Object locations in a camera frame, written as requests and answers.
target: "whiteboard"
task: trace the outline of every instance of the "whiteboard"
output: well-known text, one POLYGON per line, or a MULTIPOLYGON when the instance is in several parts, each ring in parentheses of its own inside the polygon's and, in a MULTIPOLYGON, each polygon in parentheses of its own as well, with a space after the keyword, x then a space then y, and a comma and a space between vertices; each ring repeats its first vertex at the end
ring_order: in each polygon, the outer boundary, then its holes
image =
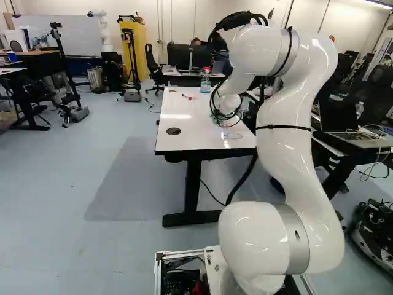
MULTIPOLYGON (((15 29, 28 26, 30 40, 50 33, 50 23, 61 23, 61 43, 66 55, 100 57, 102 51, 99 21, 86 15, 21 15, 13 16, 15 29)), ((51 47, 57 47, 56 39, 48 37, 51 47)))

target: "water bottle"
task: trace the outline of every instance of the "water bottle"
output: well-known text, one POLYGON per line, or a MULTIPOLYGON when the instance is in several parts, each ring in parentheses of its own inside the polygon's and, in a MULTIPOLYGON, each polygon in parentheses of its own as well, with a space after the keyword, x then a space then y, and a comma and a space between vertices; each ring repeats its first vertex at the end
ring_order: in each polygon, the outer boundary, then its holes
POLYGON ((211 82, 209 79, 209 70, 210 68, 207 67, 203 68, 204 74, 201 81, 201 88, 200 88, 201 93, 210 93, 211 82))
POLYGON ((363 113, 364 110, 364 106, 363 106, 363 101, 360 101, 357 105, 356 105, 356 114, 357 117, 359 118, 360 115, 363 113))

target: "yellow board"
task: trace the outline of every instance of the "yellow board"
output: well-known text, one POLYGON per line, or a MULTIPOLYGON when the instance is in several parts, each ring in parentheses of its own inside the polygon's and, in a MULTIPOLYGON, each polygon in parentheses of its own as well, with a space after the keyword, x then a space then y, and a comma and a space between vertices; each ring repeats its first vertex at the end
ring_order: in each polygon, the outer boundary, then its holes
MULTIPOLYGON (((119 22, 119 25, 120 25, 120 33, 122 29, 133 30, 138 77, 139 80, 144 81, 145 79, 147 79, 149 75, 147 64, 146 64, 146 56, 145 56, 145 44, 146 44, 145 25, 132 22, 129 20, 121 21, 119 22)), ((125 67, 128 75, 130 73, 131 63, 130 63, 130 52, 128 51, 127 41, 123 41, 123 56, 124 56, 125 67)))

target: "robot arm in background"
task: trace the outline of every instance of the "robot arm in background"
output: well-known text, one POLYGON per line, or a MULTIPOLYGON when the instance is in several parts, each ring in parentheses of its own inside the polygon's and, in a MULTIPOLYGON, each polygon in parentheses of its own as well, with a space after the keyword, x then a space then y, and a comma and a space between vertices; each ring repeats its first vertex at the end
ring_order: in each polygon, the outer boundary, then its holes
POLYGON ((109 29, 107 27, 107 13, 104 9, 95 9, 87 13, 88 17, 97 17, 99 20, 99 28, 103 39, 103 51, 113 52, 113 45, 111 43, 109 29))
POLYGON ((213 98, 221 109, 229 109, 255 75, 277 75, 284 83, 260 107, 256 137, 259 159, 282 184, 286 202, 235 202, 219 218, 221 251, 237 283, 248 294, 273 293, 283 274, 331 270, 344 255, 341 224, 316 175, 307 130, 337 51, 319 34, 245 25, 230 44, 230 61, 233 73, 213 98), (273 128, 259 128, 267 125, 273 128))

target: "ceiling light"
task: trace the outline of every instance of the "ceiling light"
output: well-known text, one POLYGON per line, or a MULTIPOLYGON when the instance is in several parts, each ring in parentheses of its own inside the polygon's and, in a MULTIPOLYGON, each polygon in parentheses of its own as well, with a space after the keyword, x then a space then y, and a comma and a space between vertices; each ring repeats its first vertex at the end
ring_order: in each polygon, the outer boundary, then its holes
POLYGON ((378 6, 380 8, 385 8, 385 9, 392 9, 393 8, 393 5, 387 4, 387 3, 382 3, 377 0, 366 0, 366 2, 369 2, 369 3, 373 4, 374 6, 378 6))

